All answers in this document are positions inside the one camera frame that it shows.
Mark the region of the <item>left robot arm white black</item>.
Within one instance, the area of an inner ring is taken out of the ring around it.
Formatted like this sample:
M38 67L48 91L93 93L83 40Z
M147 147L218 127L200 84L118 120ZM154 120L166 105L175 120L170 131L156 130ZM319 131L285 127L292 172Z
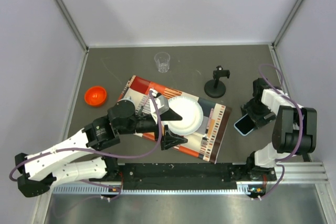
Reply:
M95 119L63 142L37 154L15 156L19 191L36 197L65 183L79 180L113 181L121 175L119 156L103 150L120 143L120 135L154 133L162 150L187 139L172 133L162 122L181 121L182 115L170 108L165 97L149 100L149 114L137 112L130 99L122 99L106 116Z

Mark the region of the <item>black phone stand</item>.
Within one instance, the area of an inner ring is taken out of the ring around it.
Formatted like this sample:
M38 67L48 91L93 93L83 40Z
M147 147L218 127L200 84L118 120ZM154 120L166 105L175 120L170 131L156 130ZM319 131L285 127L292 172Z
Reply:
M204 85L204 92L211 98L221 98L226 93L225 84L220 81L220 78L226 77L229 79L230 70L225 70L222 66L217 66L213 71L213 78Z

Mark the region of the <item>phone with light blue case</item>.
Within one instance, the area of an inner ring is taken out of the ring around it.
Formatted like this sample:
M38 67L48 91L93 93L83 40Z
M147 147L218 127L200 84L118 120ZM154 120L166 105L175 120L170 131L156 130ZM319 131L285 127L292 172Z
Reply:
M246 136L255 129L255 124L248 114L242 116L237 122L234 123L234 128L242 136Z

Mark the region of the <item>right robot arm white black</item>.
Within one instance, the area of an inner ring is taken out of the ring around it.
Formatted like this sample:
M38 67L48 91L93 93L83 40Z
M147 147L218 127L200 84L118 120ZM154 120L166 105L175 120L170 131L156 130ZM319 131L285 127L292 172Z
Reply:
M280 88L267 80L253 81L253 97L241 106L242 117L234 128L246 136L274 122L271 142L252 152L244 172L252 180L269 175L278 161L312 153L317 142L317 111L294 103Z

